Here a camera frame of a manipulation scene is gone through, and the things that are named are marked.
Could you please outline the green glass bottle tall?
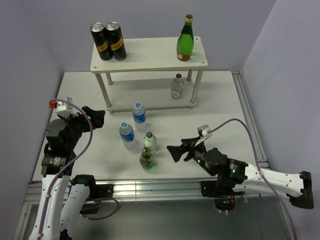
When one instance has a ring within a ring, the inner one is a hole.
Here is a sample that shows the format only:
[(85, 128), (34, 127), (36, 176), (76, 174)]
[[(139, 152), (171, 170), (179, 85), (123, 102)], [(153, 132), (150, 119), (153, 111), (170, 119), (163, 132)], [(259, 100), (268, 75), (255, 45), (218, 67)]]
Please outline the green glass bottle tall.
[(193, 16), (187, 14), (185, 16), (184, 26), (181, 30), (180, 36), (177, 40), (176, 55), (181, 61), (188, 61), (191, 58), (194, 48), (194, 34), (193, 34)]

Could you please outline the clear glass bottle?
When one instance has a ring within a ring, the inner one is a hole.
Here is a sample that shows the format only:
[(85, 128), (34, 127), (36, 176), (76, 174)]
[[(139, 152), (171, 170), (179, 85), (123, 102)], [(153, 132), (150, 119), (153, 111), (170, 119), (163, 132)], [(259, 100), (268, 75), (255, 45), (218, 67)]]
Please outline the clear glass bottle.
[(151, 153), (154, 153), (158, 146), (156, 136), (150, 131), (147, 132), (143, 138), (143, 145), (148, 148)]
[(173, 79), (171, 83), (170, 96), (174, 100), (178, 100), (182, 97), (182, 93), (184, 90), (184, 81), (182, 79), (182, 75), (177, 73), (175, 79)]

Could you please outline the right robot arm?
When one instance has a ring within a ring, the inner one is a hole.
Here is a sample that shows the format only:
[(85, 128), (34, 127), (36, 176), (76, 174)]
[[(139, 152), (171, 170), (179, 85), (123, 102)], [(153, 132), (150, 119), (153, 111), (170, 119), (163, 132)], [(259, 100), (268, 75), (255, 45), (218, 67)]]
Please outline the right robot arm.
[(312, 176), (308, 171), (297, 174), (259, 169), (248, 162), (229, 158), (216, 147), (207, 150), (200, 137), (181, 140), (181, 145), (166, 148), (178, 162), (183, 154), (184, 161), (194, 160), (212, 180), (201, 181), (201, 195), (222, 198), (232, 195), (274, 194), (287, 198), (291, 205), (301, 209), (313, 209)]

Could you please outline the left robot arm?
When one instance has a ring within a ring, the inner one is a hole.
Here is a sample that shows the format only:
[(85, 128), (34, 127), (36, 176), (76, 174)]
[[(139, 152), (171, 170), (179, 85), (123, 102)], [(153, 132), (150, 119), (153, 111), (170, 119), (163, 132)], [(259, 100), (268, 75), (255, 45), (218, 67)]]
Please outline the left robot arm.
[(49, 122), (47, 143), (41, 161), (41, 197), (31, 240), (70, 240), (71, 225), (86, 200), (96, 197), (98, 188), (93, 175), (77, 175), (71, 179), (75, 160), (74, 149), (82, 134), (93, 136), (104, 125), (104, 110), (88, 106), (72, 108), (53, 101), (57, 119)]

